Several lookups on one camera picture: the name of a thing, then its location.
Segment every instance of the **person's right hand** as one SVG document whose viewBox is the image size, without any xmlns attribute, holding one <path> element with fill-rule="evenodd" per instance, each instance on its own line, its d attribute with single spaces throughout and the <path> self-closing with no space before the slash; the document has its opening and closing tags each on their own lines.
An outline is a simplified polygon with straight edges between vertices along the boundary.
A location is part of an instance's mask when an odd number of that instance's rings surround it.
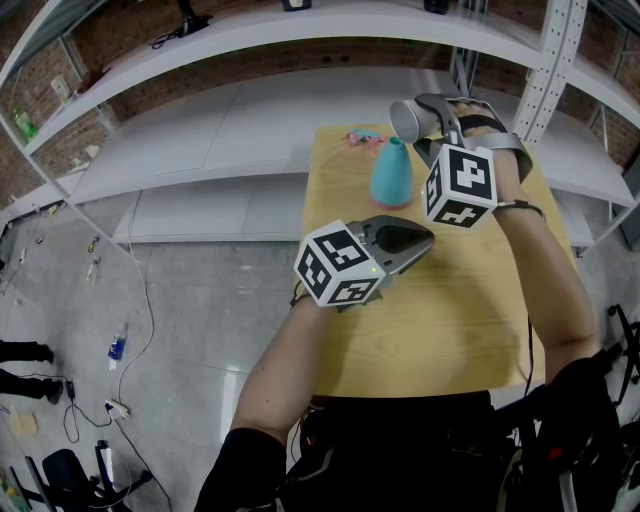
<svg viewBox="0 0 640 512">
<path fill-rule="evenodd" d="M 456 103 L 453 110 L 459 118 L 479 114 L 495 119 L 491 111 L 478 105 Z M 473 137 L 475 135 L 486 135 L 488 133 L 499 132 L 489 126 L 481 126 L 479 128 L 466 130 L 463 135 L 465 137 Z M 522 186 L 520 184 L 518 161 L 516 160 L 516 156 L 513 151 L 510 149 L 494 150 L 493 167 L 496 173 L 496 191 L 498 194 L 498 201 L 512 202 L 515 199 L 521 199 L 524 201 L 528 200 L 527 195 L 524 193 L 524 190 L 522 190 Z"/>
</svg>

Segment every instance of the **forearm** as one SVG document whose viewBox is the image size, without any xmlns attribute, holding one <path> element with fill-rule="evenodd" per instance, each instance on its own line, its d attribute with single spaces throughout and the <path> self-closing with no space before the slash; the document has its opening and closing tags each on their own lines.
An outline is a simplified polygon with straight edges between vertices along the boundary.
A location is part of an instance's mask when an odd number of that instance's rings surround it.
<svg viewBox="0 0 640 512">
<path fill-rule="evenodd" d="M 332 311 L 317 306 L 310 297 L 291 309 L 247 378 L 232 429 L 253 427 L 286 442 L 287 432 L 313 396 Z"/>
<path fill-rule="evenodd" d="M 567 255 L 533 210 L 498 211 L 518 268 L 531 323 L 545 348 L 547 380 L 597 349 L 591 303 Z"/>
</svg>

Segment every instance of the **person's right arm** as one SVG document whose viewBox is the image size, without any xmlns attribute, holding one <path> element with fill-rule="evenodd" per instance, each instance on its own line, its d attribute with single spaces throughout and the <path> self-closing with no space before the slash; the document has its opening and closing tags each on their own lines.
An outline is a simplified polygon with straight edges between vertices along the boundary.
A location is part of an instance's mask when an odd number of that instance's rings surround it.
<svg viewBox="0 0 640 512">
<path fill-rule="evenodd" d="M 520 186 L 515 156 L 495 152 L 499 200 L 528 201 Z M 589 297 L 566 253 L 534 210 L 505 209 L 495 218 L 509 241 L 522 293 L 545 352 L 547 382 L 569 363 L 599 350 Z"/>
</svg>

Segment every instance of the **white cube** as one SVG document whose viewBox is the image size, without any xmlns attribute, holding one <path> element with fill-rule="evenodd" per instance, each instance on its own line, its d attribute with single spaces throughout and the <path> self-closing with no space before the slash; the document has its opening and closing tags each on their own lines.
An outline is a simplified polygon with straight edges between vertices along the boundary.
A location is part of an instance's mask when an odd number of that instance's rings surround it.
<svg viewBox="0 0 640 512">
<path fill-rule="evenodd" d="M 385 277 L 341 220 L 304 237 L 293 269 L 320 306 L 365 302 Z"/>
<path fill-rule="evenodd" d="M 497 206 L 493 151 L 443 144 L 420 197 L 427 221 L 479 226 Z"/>
</svg>

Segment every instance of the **black pants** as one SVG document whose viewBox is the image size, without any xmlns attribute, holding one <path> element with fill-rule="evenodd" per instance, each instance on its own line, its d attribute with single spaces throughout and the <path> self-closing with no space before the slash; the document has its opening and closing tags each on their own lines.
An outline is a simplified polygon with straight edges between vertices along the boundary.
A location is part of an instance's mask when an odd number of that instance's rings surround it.
<svg viewBox="0 0 640 512">
<path fill-rule="evenodd" d="M 9 343 L 0 341 L 0 363 L 7 361 L 44 361 L 48 355 L 44 345 L 30 343 Z M 0 393 L 42 398 L 52 394 L 57 388 L 51 379 L 24 379 L 0 370 Z"/>
</svg>

